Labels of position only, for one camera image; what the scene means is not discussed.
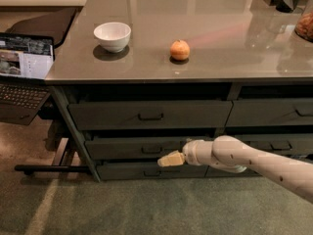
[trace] laptop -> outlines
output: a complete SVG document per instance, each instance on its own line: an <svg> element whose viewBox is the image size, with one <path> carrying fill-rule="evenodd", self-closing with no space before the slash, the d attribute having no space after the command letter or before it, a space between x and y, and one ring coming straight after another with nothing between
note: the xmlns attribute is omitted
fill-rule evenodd
<svg viewBox="0 0 313 235"><path fill-rule="evenodd" d="M53 37L0 32L0 122L32 122L50 96L54 59Z"/></svg>

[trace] drawer handle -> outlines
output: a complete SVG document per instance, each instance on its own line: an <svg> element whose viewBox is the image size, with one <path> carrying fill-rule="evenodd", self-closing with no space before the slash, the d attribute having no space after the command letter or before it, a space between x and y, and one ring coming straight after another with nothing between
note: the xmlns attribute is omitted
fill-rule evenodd
<svg viewBox="0 0 313 235"><path fill-rule="evenodd" d="M302 114L300 111L298 111L297 109L295 109L296 114L299 117L313 117L313 114Z"/></svg>
<svg viewBox="0 0 313 235"><path fill-rule="evenodd" d="M149 150L146 150L144 147L141 148L141 152L143 154L160 154L162 151L163 151L162 147L159 147L158 151L152 151L152 152L150 152Z"/></svg>
<svg viewBox="0 0 313 235"><path fill-rule="evenodd" d="M277 149L275 148L271 143L270 143L272 151L291 151L292 150L292 145L290 142L288 142L288 148L287 149Z"/></svg>
<svg viewBox="0 0 313 235"><path fill-rule="evenodd" d="M161 175L162 175L162 172L160 170L156 171L156 173L148 173L144 171L144 176L147 176L147 177L156 177L156 176L161 176Z"/></svg>
<svg viewBox="0 0 313 235"><path fill-rule="evenodd" d="M158 117L141 117L141 114L138 115L138 120L140 121L158 121L164 118L164 114L160 114Z"/></svg>

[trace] laptop keyboard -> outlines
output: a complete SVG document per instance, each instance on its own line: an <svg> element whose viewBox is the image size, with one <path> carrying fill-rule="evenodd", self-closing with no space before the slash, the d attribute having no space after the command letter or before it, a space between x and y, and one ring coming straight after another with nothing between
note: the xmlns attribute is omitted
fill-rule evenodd
<svg viewBox="0 0 313 235"><path fill-rule="evenodd" d="M48 92L47 88L0 84L0 104L36 109Z"/></svg>

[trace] gray cabinet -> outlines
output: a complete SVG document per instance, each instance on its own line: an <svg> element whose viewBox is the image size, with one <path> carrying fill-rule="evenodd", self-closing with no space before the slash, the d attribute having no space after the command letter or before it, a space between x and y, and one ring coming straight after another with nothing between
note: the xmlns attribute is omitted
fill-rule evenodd
<svg viewBox="0 0 313 235"><path fill-rule="evenodd" d="M181 151L190 139L225 134L295 159L313 154L310 86L188 86L81 85L68 93L67 113L100 179L258 175L206 165L157 165L158 158Z"/></svg>

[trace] small orange fruit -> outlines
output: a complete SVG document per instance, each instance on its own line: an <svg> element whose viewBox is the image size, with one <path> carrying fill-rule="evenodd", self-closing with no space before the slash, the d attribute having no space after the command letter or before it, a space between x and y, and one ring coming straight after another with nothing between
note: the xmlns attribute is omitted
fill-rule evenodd
<svg viewBox="0 0 313 235"><path fill-rule="evenodd" d="M176 40L170 47L170 55L177 61L184 61L189 58L190 48L186 41Z"/></svg>

